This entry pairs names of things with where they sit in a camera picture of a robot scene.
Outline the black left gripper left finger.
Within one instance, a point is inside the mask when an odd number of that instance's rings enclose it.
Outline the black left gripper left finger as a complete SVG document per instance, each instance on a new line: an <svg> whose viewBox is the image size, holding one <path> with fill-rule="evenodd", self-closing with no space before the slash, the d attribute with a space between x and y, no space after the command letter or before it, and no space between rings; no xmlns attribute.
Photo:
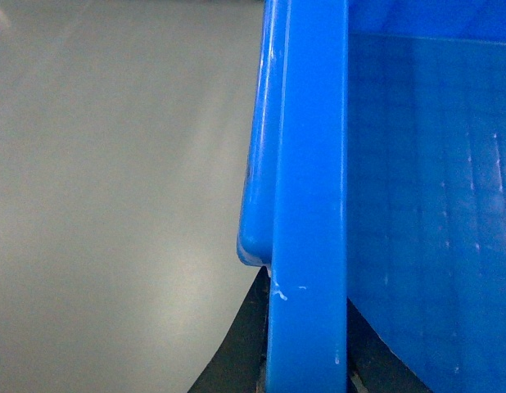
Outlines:
<svg viewBox="0 0 506 393"><path fill-rule="evenodd" d="M270 278L261 268L190 392L265 392Z"/></svg>

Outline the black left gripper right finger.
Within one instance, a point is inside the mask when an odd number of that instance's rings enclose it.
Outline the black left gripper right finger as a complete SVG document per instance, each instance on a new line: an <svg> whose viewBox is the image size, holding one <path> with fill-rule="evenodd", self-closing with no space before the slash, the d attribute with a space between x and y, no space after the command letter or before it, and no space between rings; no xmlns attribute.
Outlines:
<svg viewBox="0 0 506 393"><path fill-rule="evenodd" d="M431 389L387 346L351 300L347 301L348 392L429 392Z"/></svg>

